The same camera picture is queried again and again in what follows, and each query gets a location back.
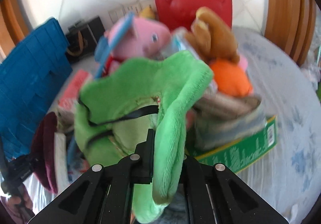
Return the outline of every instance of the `pig eye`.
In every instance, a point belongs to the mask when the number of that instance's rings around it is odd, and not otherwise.
[[[158,41],[158,36],[157,36],[156,34],[152,34],[151,40],[152,40],[153,42],[157,42],[157,41]]]

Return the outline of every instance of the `blue plastic crate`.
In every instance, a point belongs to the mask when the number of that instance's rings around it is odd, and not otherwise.
[[[0,65],[0,135],[8,159],[29,153],[33,135],[72,69],[68,41],[52,18]]]

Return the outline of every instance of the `green fleece fabric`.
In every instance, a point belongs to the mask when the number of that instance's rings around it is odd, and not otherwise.
[[[134,186],[133,211],[140,223],[157,219],[177,190],[184,157],[185,115],[212,77],[203,61],[188,51],[180,51],[164,61],[130,59],[111,76],[88,83],[80,91],[94,123],[120,118],[160,100],[156,120],[148,115],[91,127],[84,106],[78,104],[75,114],[75,138],[91,165],[116,164],[134,152],[137,143],[146,140],[148,128],[156,129],[153,183]],[[85,150],[91,137],[107,129],[113,129],[115,137],[97,140]]]

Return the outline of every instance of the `wooden frame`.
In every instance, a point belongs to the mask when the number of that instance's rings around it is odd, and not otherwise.
[[[0,46],[5,56],[29,34],[17,0],[0,3]]]
[[[264,36],[300,66],[311,45],[315,20],[314,0],[269,0]]]

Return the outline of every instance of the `black strap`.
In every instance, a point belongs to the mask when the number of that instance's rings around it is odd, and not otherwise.
[[[113,130],[109,129],[107,131],[101,132],[93,137],[87,142],[85,149],[87,150],[95,141],[100,140],[104,137],[113,136]]]
[[[136,118],[139,118],[139,117],[143,117],[145,115],[157,114],[158,113],[158,105],[147,105],[147,106],[139,108],[139,109],[137,109],[135,111],[132,111],[129,114],[126,114],[123,117],[120,117],[118,119],[108,120],[108,121],[104,121],[104,122],[100,122],[100,123],[95,123],[95,122],[92,122],[89,119],[91,117],[91,111],[90,111],[89,107],[87,105],[85,105],[81,101],[80,97],[78,99],[78,102],[79,102],[79,104],[81,104],[82,106],[84,106],[87,109],[88,124],[90,126],[92,126],[92,127],[101,126],[101,125],[108,124],[108,123],[115,123],[115,122],[119,122],[119,121],[126,121],[126,120],[136,119]]]
[[[108,124],[108,123],[115,123],[115,122],[120,122],[120,121],[136,119],[139,117],[143,117],[145,115],[158,113],[158,105],[147,105],[147,106],[139,108],[135,111],[132,111],[132,112],[130,112],[130,113],[124,115],[123,117],[118,118],[118,119],[108,120],[108,121],[101,122],[101,123],[94,123],[88,119],[88,118],[90,118],[90,115],[91,115],[91,111],[90,111],[89,107],[81,101],[80,97],[78,99],[78,102],[80,105],[84,106],[87,109],[87,121],[88,121],[88,124],[92,127],[101,126],[101,125]],[[113,133],[113,130],[111,130],[111,129],[103,131],[97,135],[94,135],[87,142],[85,149],[87,150],[95,141],[100,140],[104,137],[113,136],[113,135],[114,135],[114,133]]]

